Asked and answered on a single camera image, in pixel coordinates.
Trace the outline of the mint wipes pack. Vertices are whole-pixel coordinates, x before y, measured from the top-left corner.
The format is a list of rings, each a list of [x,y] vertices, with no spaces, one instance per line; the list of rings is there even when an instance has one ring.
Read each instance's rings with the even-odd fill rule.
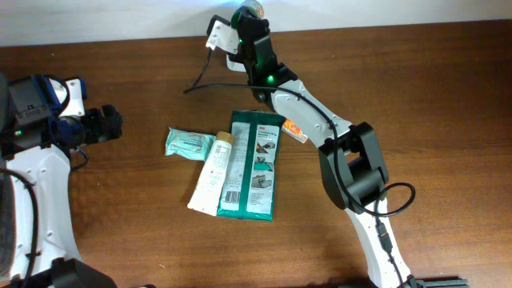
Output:
[[[205,161],[216,137],[211,134],[170,128],[166,139],[165,155],[179,155],[193,161]]]

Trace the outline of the green glove package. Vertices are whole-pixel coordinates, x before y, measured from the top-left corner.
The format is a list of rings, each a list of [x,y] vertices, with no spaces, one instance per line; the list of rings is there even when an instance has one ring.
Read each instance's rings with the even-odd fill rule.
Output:
[[[236,110],[234,136],[217,216],[271,222],[274,217],[275,171],[285,119],[278,114]]]

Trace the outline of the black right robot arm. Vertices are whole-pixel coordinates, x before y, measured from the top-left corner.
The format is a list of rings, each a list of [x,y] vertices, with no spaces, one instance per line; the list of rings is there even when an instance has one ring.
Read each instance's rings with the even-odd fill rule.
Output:
[[[405,264],[390,218],[410,206],[415,196],[396,210],[387,209],[386,195],[393,184],[372,126],[354,125],[334,114],[278,62],[267,20],[241,8],[231,25],[239,41],[231,60],[244,65],[254,97],[297,124],[317,147],[324,188],[336,207],[349,215],[373,286],[467,287],[468,281],[462,279],[416,279]]]

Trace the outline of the orange tissue pack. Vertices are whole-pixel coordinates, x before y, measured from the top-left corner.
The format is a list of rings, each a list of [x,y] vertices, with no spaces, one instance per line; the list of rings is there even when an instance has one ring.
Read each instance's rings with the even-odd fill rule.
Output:
[[[300,143],[306,143],[308,140],[308,137],[302,132],[302,130],[289,119],[284,121],[282,131]]]

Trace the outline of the white cream tube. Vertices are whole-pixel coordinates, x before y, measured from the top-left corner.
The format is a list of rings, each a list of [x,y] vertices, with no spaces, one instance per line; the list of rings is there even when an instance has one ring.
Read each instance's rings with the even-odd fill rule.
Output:
[[[223,131],[217,133],[192,197],[187,204],[189,209],[211,216],[217,215],[233,144],[232,134]]]

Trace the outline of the green lid jar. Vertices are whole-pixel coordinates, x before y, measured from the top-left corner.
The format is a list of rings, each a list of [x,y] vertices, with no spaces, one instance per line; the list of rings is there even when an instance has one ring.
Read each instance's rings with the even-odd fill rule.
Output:
[[[263,19],[264,9],[257,0],[244,0],[231,17],[230,25],[233,29],[249,18]]]

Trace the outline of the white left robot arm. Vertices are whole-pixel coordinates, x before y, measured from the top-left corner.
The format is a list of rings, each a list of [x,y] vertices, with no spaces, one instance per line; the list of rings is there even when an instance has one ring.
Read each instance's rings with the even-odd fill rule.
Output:
[[[74,239],[69,204],[70,155],[120,138],[112,105],[75,114],[18,120],[1,137],[1,278],[10,287],[113,287],[85,264]]]

